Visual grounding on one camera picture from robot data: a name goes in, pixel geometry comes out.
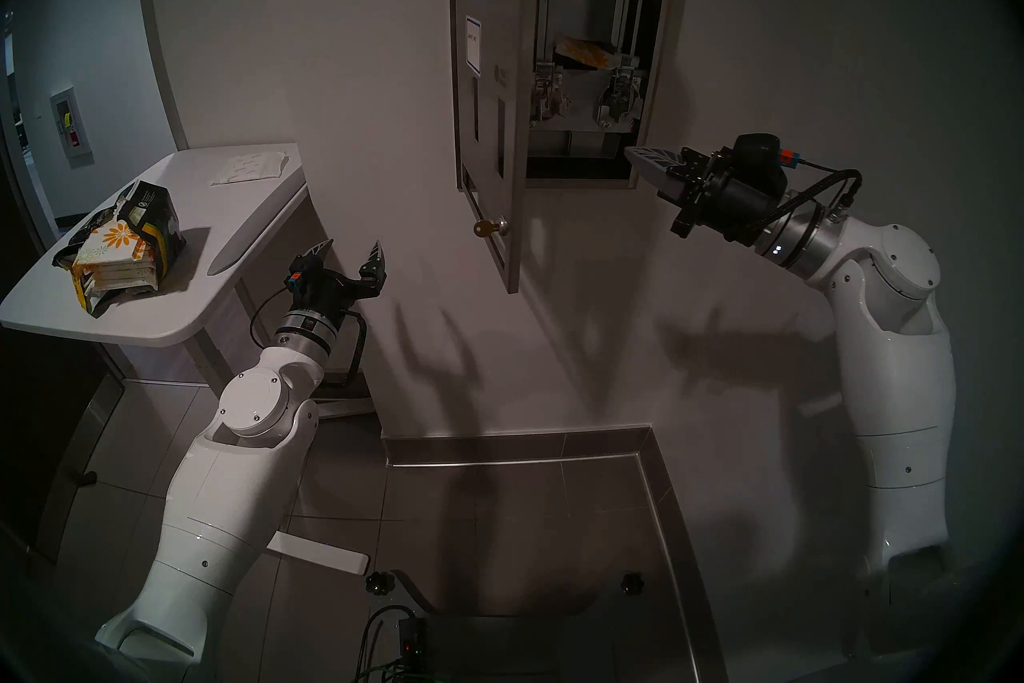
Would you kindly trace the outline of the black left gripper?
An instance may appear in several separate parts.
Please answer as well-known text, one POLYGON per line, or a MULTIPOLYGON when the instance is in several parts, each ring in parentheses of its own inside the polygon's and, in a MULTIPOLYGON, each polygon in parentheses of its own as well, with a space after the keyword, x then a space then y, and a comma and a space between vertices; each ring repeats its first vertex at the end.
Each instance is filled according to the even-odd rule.
POLYGON ((291 296, 289 312, 312 312, 331 326, 342 326, 345 312, 366 292, 381 292, 385 284, 386 262, 381 242, 375 242, 360 266, 360 278, 348 278, 326 267, 327 253, 334 240, 328 238, 312 246, 304 257, 295 257, 286 278, 291 296))

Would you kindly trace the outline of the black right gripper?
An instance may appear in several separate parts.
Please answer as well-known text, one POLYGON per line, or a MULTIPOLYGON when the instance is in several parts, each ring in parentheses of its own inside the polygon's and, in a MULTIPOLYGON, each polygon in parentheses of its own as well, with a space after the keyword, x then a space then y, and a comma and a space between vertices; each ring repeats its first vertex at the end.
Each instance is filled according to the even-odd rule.
POLYGON ((627 160, 658 196, 679 208, 672 230, 686 237, 709 227, 751 246, 757 221, 775 211, 788 189, 780 147, 723 147, 712 154, 628 146, 627 160))

